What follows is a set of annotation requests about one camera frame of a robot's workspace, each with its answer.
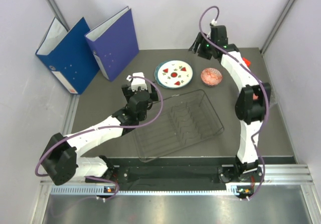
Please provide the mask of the red patterned bowl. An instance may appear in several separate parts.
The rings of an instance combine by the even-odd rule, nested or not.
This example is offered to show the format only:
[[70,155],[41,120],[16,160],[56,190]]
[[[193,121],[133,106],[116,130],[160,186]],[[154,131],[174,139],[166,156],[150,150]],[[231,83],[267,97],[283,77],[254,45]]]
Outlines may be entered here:
[[222,73],[216,68],[206,68],[201,72],[201,80],[207,86],[216,86],[222,79]]

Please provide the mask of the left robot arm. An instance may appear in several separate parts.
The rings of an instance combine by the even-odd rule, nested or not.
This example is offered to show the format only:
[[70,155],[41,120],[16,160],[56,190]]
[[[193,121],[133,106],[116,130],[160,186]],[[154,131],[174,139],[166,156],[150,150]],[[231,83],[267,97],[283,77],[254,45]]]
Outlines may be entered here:
[[115,167],[107,157],[84,157],[84,154],[109,140],[147,126],[147,111],[154,102],[163,101],[154,83],[150,88],[145,84],[138,87],[124,85],[122,91],[127,101],[125,107],[83,131],[66,136],[57,133],[50,138],[37,167],[43,167],[45,176],[50,177],[55,185],[76,178],[84,178],[87,183],[113,179]]

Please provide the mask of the teal plate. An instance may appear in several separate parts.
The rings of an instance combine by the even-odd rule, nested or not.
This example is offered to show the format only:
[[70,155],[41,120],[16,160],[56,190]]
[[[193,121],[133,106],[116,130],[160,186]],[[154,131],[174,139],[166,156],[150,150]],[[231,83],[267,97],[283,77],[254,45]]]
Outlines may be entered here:
[[159,78],[158,78],[158,76],[157,76],[159,69],[160,69],[165,63],[167,63],[167,62],[168,62],[168,61],[164,61],[164,62],[162,62],[162,63],[160,63],[160,64],[157,65],[157,67],[155,68],[155,71],[154,71],[154,78],[155,78],[155,80],[156,80],[156,83],[157,83],[159,86],[161,86],[161,87],[163,87],[163,88],[165,88],[165,89],[170,89],[170,87],[164,86],[164,85],[160,82],[160,80],[159,80]]

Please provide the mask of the white plate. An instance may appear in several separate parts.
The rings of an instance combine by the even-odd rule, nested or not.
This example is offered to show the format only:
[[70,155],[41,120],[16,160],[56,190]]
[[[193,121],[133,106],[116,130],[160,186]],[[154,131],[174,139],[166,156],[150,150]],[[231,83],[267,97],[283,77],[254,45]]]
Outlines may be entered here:
[[193,78],[193,69],[184,61],[171,60],[159,69],[157,76],[164,86],[177,89],[190,83]]

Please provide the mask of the clear drinking glass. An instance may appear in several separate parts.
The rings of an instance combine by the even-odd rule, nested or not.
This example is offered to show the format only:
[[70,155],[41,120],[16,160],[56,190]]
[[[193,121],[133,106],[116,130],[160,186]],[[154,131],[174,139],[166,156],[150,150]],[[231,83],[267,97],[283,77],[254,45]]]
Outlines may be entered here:
[[269,102],[269,108],[273,108],[275,105],[277,105],[277,99],[274,93],[270,96],[270,102]]

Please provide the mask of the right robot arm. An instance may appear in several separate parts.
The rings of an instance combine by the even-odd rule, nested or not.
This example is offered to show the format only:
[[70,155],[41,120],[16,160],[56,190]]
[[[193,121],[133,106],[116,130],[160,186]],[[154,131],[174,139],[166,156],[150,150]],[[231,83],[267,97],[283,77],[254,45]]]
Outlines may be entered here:
[[228,42],[225,26],[210,25],[210,33],[200,31],[189,48],[199,57],[217,59],[234,80],[239,95],[235,103],[240,121],[240,146],[234,164],[237,180],[247,181],[258,171],[258,135],[269,113],[271,85],[261,82],[248,68],[239,49]]

